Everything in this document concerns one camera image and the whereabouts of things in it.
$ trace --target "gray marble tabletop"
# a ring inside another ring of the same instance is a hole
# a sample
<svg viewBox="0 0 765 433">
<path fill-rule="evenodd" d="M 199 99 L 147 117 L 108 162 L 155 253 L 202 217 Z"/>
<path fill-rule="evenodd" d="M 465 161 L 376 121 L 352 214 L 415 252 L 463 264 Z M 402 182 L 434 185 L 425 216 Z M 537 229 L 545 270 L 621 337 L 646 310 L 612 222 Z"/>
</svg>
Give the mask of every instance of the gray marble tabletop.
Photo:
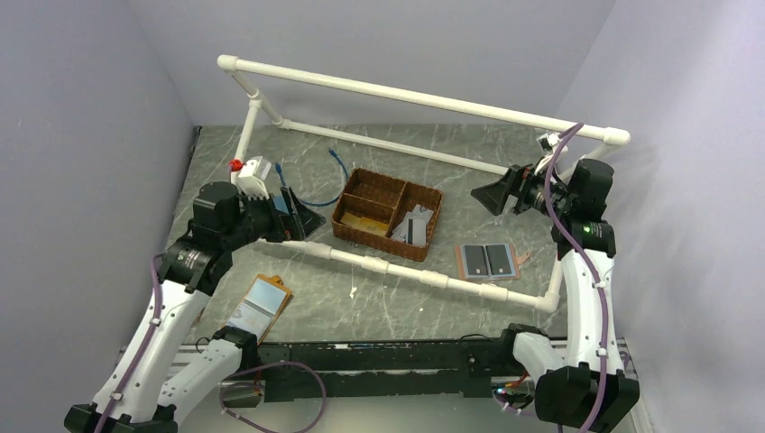
<svg viewBox="0 0 765 433">
<path fill-rule="evenodd" d="M 361 124 L 336 128 L 503 166 L 533 163 L 540 156 L 534 130 L 514 124 Z M 234 156 L 240 133 L 241 127 L 233 126 L 202 129 L 174 214 L 170 242 L 185 230 L 199 187 L 226 179 L 226 164 Z M 535 296 L 544 293 L 555 254 L 549 220 L 534 211 L 519 216 L 492 216 L 470 197 L 471 189 L 497 180 L 496 175 L 273 126 L 254 131 L 247 158 L 264 155 L 269 161 L 280 162 L 298 197 L 326 201 L 343 187 L 342 171 L 329 155 L 330 147 L 349 170 L 364 167 L 442 190 L 441 215 L 423 263 L 337 239 L 328 222 L 309 240 L 450 277 L 457 276 L 455 245 L 507 242 L 515 246 L 518 254 L 530 252 L 531 257 L 521 266 L 518 280 L 498 281 L 497 285 Z M 271 191 L 278 190 L 279 180 L 273 170 L 266 184 Z M 333 209 L 320 207 L 318 212 L 329 221 Z M 498 335 L 511 322 L 540 327 L 552 336 L 566 334 L 564 290 L 558 311 L 546 314 L 518 304 L 369 272 L 278 245 L 255 244 L 234 254 L 233 269 L 218 285 L 187 342 L 210 336 L 221 327 L 259 273 L 281 276 L 294 294 L 267 336 L 268 341 Z M 353 287 L 356 291 L 351 298 Z"/>
</svg>

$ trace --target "red clamp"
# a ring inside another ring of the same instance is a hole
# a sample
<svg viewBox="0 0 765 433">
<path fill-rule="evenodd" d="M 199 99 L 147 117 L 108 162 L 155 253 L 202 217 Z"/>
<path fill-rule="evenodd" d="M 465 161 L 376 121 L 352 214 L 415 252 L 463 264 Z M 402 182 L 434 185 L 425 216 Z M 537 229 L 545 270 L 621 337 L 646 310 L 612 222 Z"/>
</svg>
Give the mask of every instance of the red clamp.
<svg viewBox="0 0 765 433">
<path fill-rule="evenodd" d="M 244 164 L 239 160 L 231 160 L 228 162 L 228 166 L 231 167 L 231 171 L 240 171 Z"/>
</svg>

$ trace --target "paper on clipboard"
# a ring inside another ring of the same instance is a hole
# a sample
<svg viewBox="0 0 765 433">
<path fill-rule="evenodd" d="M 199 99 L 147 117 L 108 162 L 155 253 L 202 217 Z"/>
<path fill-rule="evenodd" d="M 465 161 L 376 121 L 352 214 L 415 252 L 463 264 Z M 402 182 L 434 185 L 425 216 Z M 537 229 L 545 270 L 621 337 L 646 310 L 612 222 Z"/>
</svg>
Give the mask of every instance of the paper on clipboard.
<svg viewBox="0 0 765 433">
<path fill-rule="evenodd" d="M 292 291 L 282 285 L 279 276 L 259 274 L 226 324 L 255 334 L 260 344 L 291 296 Z"/>
</svg>

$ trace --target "table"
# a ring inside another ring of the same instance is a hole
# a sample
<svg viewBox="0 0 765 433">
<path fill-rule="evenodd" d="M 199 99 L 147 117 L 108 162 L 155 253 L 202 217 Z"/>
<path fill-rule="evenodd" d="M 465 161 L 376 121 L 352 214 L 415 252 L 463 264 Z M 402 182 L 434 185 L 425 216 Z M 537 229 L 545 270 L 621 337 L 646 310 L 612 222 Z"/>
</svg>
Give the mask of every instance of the table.
<svg viewBox="0 0 765 433">
<path fill-rule="evenodd" d="M 515 124 L 359 124 L 335 128 L 504 166 L 533 163 L 541 155 L 534 141 L 537 133 Z M 202 128 L 174 213 L 169 244 L 185 231 L 199 187 L 226 179 L 226 164 L 234 156 L 240 133 L 241 127 L 234 126 Z M 254 131 L 247 158 L 263 155 L 269 161 L 281 163 L 284 176 L 298 197 L 327 201 L 343 186 L 342 171 L 329 155 L 329 147 L 336 149 L 349 170 L 364 167 L 441 189 L 443 207 L 428 258 L 423 263 L 335 238 L 328 222 L 334 205 L 318 208 L 327 224 L 309 240 L 450 277 L 457 276 L 455 245 L 507 242 L 515 246 L 518 254 L 529 251 L 531 257 L 521 266 L 518 280 L 498 281 L 497 285 L 535 296 L 547 289 L 555 256 L 549 219 L 533 210 L 519 216 L 512 213 L 492 216 L 470 197 L 471 189 L 496 181 L 496 175 L 273 126 Z M 278 190 L 279 180 L 273 170 L 266 185 L 270 191 Z M 558 311 L 546 314 L 306 256 L 278 245 L 254 244 L 234 253 L 234 267 L 218 285 L 200 321 L 190 330 L 187 343 L 211 336 L 223 326 L 259 273 L 280 275 L 294 294 L 267 341 L 498 335 L 511 322 L 540 327 L 551 336 L 564 336 L 567 329 L 565 291 L 561 293 Z M 353 287 L 356 291 L 352 298 L 349 295 Z"/>
</svg>

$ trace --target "brown wicker basket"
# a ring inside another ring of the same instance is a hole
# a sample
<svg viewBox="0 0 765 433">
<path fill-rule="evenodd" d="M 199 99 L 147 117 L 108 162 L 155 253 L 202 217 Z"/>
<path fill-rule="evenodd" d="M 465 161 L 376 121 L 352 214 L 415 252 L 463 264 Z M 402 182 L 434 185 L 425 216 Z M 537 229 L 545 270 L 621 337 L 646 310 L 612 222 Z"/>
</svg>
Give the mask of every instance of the brown wicker basket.
<svg viewBox="0 0 765 433">
<path fill-rule="evenodd" d="M 385 176 L 365 169 L 355 169 L 332 214 L 332 231 L 336 237 L 364 244 L 386 253 L 422 262 L 428 255 L 430 241 L 436 230 L 444 194 L 433 188 Z M 391 239 L 391 232 L 403 221 L 406 213 L 422 205 L 433 209 L 428 222 L 425 246 L 415 246 Z M 345 212 L 382 221 L 388 225 L 385 236 L 374 235 L 340 222 Z"/>
</svg>

